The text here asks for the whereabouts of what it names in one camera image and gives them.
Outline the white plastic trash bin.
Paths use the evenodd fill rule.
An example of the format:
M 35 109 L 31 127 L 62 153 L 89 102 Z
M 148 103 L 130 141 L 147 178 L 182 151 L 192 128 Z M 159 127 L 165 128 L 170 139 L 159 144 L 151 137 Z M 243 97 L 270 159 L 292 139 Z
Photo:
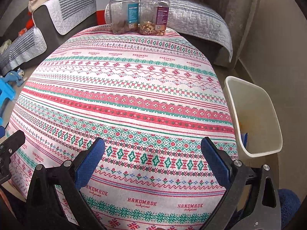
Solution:
M 234 76 L 225 78 L 223 92 L 239 157 L 253 159 L 279 153 L 283 136 L 268 93 L 262 87 Z M 248 133 L 246 148 L 241 140 L 242 133 Z

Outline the blue plush toy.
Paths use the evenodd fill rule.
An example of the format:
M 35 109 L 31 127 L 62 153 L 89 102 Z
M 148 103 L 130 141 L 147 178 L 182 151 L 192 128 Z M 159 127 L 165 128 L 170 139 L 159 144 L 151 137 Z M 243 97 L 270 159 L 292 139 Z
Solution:
M 24 70 L 17 69 L 17 71 L 10 71 L 5 77 L 1 77 L 2 81 L 5 83 L 15 82 L 18 87 L 20 87 L 28 78 L 24 76 Z

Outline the grey lace curtain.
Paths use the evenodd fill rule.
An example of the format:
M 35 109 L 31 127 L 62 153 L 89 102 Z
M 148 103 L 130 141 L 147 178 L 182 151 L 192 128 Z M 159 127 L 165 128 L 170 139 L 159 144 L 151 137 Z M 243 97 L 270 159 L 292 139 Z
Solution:
M 229 55 L 225 48 L 219 51 L 214 64 L 233 70 L 243 50 L 260 0 L 211 0 L 212 8 L 226 22 L 231 40 L 233 54 Z

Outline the teal label snack jar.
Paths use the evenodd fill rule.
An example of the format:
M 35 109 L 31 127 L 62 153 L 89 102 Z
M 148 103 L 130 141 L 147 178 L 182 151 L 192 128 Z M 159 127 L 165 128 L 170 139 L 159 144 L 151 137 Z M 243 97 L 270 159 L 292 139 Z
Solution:
M 110 0 L 111 29 L 114 34 L 138 31 L 138 0 Z

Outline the purple label nut jar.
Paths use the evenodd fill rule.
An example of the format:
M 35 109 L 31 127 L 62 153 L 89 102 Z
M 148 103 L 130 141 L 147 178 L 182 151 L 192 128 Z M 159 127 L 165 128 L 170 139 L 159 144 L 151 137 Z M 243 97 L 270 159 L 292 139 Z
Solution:
M 165 35 L 170 1 L 140 0 L 139 5 L 139 33 L 141 35 Z

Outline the dark sofa with quilt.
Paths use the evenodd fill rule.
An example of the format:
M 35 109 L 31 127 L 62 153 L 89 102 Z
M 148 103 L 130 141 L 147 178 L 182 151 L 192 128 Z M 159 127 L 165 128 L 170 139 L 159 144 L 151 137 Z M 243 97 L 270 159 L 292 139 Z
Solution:
M 34 26 L 1 54 L 1 75 L 40 64 L 78 32 L 96 26 L 96 0 L 49 0 L 37 8 Z

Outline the patterned handmade tablecloth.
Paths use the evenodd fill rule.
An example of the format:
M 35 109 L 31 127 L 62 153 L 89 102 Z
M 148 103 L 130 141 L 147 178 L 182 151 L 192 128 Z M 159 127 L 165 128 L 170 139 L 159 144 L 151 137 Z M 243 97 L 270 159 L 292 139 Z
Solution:
M 28 77 L 7 134 L 24 132 L 10 164 L 27 196 L 35 166 L 73 159 L 105 142 L 81 189 L 108 229 L 199 229 L 223 196 L 201 152 L 209 137 L 237 158 L 222 87 L 208 59 L 176 31 L 81 31 Z

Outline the dark blue carton box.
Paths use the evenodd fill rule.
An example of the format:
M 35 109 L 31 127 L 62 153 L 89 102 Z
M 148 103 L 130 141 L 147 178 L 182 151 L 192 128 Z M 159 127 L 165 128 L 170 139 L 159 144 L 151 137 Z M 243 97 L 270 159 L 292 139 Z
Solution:
M 248 133 L 242 133 L 241 134 L 241 140 L 242 140 L 244 148 L 246 148 L 247 142 L 248 142 Z

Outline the blue plastic stool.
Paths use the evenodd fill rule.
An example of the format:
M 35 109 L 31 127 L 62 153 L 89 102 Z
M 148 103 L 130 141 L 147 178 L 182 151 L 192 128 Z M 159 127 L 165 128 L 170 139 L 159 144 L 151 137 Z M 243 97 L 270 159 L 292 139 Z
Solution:
M 0 97 L 0 106 L 1 111 L 4 109 L 4 104 L 7 100 L 13 101 L 15 98 L 16 92 L 12 86 L 8 83 L 5 83 L 1 78 L 1 97 Z

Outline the grey quilted bed cover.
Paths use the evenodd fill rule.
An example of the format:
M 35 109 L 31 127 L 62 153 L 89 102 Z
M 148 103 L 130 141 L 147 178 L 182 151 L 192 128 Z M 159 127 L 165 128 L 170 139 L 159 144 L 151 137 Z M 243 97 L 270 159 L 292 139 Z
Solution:
M 205 4 L 196 1 L 169 1 L 170 11 L 167 28 L 171 28 L 179 33 L 213 41 L 226 48 L 229 55 L 233 54 L 229 28 L 219 14 Z M 111 23 L 109 5 L 107 5 L 105 10 L 105 20 L 107 24 Z

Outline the red white box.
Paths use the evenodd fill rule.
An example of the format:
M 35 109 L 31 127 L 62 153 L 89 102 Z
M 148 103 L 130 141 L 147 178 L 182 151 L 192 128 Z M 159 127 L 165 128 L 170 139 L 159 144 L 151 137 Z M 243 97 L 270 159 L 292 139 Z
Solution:
M 96 0 L 96 20 L 98 25 L 106 24 L 105 10 L 109 0 Z

